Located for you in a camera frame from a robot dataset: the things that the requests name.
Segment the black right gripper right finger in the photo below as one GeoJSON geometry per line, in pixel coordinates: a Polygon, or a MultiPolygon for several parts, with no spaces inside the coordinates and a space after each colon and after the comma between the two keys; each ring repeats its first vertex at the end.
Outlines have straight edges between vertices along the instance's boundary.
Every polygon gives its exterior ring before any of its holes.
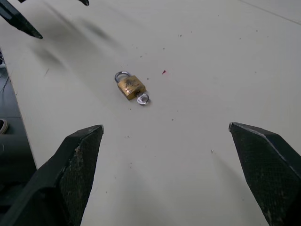
{"type": "Polygon", "coordinates": [[[301,224],[301,157],[278,134],[229,124],[246,182],[270,226],[301,224]]]}

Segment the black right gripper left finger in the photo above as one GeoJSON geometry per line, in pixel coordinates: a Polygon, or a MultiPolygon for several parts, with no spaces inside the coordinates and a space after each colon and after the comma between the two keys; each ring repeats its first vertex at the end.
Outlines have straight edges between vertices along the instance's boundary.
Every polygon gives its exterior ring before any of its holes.
{"type": "Polygon", "coordinates": [[[93,186],[103,126],[67,136],[36,168],[16,138],[0,140],[0,223],[79,226],[93,186]]]}

